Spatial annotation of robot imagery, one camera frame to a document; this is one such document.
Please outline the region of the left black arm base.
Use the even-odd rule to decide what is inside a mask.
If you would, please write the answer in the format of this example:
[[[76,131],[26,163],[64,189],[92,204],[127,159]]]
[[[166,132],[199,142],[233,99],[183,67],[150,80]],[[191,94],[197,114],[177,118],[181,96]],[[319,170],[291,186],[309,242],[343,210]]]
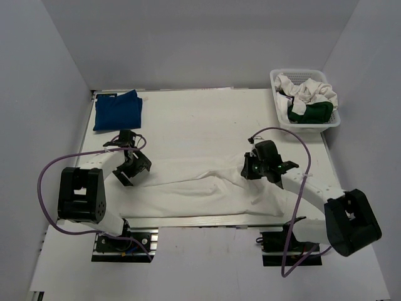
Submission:
[[[127,226],[123,228],[123,237],[137,240],[153,258],[157,249],[159,230],[157,228],[137,229]],[[150,263],[146,252],[132,240],[116,240],[104,235],[96,235],[91,256],[92,262],[107,263]]]

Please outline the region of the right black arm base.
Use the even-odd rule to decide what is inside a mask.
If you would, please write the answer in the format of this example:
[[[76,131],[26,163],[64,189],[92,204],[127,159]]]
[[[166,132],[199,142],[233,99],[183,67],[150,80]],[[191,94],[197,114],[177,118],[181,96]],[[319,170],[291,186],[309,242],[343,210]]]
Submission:
[[[282,255],[286,234],[284,231],[266,231],[262,232],[261,236],[256,239],[256,244],[262,249],[262,259],[264,267],[280,267],[282,264]],[[286,266],[293,266],[302,256],[307,254],[314,244],[310,242],[300,243],[293,235],[291,235],[288,253],[286,256]],[[322,266],[321,257],[318,256],[320,247],[318,246],[314,252],[305,259],[301,266]]]

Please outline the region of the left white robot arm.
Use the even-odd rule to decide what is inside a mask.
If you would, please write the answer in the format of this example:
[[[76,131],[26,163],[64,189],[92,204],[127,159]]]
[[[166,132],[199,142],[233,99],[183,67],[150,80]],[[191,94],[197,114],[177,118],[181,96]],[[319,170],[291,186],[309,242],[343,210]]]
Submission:
[[[108,208],[105,180],[115,176],[122,186],[132,187],[135,177],[150,171],[152,163],[138,148],[138,140],[146,144],[142,135],[121,130],[87,162],[61,172],[58,217],[111,235],[110,241],[118,250],[129,248],[133,236],[125,230],[127,222]]]

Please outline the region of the dark green t shirt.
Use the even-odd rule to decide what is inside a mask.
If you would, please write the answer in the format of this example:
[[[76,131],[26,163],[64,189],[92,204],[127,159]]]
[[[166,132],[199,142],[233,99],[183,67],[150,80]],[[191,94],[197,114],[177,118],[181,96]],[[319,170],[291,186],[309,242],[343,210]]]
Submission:
[[[295,112],[294,105],[288,108],[288,119],[297,124],[324,124],[330,120],[334,106],[331,102],[306,105],[303,113]]]

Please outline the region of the white t shirt red logo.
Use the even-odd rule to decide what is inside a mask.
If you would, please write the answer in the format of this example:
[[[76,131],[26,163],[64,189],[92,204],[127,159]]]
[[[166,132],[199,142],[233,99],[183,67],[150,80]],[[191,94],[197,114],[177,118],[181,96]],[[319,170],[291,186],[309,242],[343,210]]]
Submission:
[[[154,160],[150,172],[123,186],[105,181],[107,203],[124,218],[181,218],[256,214],[281,217],[287,195],[265,178],[241,176],[242,154]]]

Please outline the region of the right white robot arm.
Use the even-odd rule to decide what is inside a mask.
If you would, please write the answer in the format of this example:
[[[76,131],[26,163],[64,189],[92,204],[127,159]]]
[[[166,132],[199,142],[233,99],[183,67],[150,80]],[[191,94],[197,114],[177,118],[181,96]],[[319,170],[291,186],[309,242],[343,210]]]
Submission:
[[[297,250],[305,242],[330,245],[341,256],[348,257],[378,241],[382,231],[364,192],[344,191],[329,186],[284,161],[271,140],[257,143],[244,155],[241,176],[247,180],[266,178],[284,191],[300,193],[324,215],[323,219],[296,218],[283,234],[284,245]]]

